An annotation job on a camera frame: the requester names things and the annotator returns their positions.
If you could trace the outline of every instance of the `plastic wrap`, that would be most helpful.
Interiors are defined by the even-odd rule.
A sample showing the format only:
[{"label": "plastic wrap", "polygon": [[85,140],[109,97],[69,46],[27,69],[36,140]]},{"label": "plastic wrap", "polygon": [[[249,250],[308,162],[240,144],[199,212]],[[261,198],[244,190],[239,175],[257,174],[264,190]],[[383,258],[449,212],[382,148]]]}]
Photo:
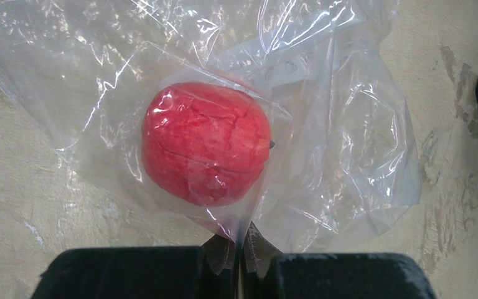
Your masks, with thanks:
[{"label": "plastic wrap", "polygon": [[[401,186],[414,151],[405,101],[373,48],[392,12],[378,0],[0,0],[0,87],[71,168],[136,210],[182,214],[238,240],[261,199],[262,232],[282,250],[303,251],[332,236],[354,240],[344,232],[363,218],[374,227],[365,237],[383,232],[418,199],[416,182]],[[259,177],[224,204],[194,187],[227,197],[227,184],[241,181],[223,177],[232,164],[245,169],[230,161],[234,149],[217,145],[222,138],[181,167],[195,201],[144,167],[150,103],[188,82],[239,90],[270,128]],[[239,113],[199,116],[221,130],[240,119],[223,120],[228,112]],[[186,148],[174,154],[186,158]]]}]

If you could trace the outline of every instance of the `wrinkled plastic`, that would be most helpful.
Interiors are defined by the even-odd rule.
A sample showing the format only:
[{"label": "wrinkled plastic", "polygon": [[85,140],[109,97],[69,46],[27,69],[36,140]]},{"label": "wrinkled plastic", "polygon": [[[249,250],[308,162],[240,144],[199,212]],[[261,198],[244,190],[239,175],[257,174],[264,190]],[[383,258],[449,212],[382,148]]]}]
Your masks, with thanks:
[{"label": "wrinkled plastic", "polygon": [[[358,242],[419,196],[405,100],[374,50],[395,6],[0,0],[0,87],[79,175],[135,209],[176,212],[238,240],[261,199],[254,219],[283,251]],[[275,147],[237,202],[192,204],[143,167],[146,110],[184,82],[241,90],[267,117]],[[188,184],[216,167],[191,165]]]}]

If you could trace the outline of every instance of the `beige surface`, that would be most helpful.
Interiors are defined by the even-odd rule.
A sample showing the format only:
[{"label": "beige surface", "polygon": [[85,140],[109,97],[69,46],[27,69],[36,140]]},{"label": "beige surface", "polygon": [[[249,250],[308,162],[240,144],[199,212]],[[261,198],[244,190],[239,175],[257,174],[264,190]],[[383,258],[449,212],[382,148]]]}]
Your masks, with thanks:
[{"label": "beige surface", "polygon": [[[478,0],[404,1],[382,54],[408,98],[424,192],[390,232],[350,250],[408,254],[438,298],[478,298]],[[0,92],[0,298],[27,298],[67,248],[208,236],[144,219],[81,181]]]}]

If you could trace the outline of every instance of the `wrinkled red surface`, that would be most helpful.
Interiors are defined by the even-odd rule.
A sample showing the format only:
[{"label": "wrinkled red surface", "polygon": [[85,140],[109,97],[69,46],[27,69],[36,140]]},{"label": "wrinkled red surface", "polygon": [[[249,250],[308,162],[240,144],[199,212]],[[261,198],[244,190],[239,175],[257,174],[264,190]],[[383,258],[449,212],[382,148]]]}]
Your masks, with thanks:
[{"label": "wrinkled red surface", "polygon": [[198,206],[226,206],[261,174],[270,127],[246,93],[189,82],[155,96],[142,138],[144,168],[158,186]]}]

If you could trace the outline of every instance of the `red apple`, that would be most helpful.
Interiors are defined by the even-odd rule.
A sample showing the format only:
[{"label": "red apple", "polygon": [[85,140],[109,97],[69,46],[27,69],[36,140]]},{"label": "red apple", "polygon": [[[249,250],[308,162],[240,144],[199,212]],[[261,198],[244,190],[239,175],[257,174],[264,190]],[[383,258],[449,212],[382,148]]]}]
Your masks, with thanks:
[{"label": "red apple", "polygon": [[142,161],[162,189],[198,206],[226,206],[252,187],[268,159],[270,126],[251,96],[207,83],[178,83],[151,102]]}]

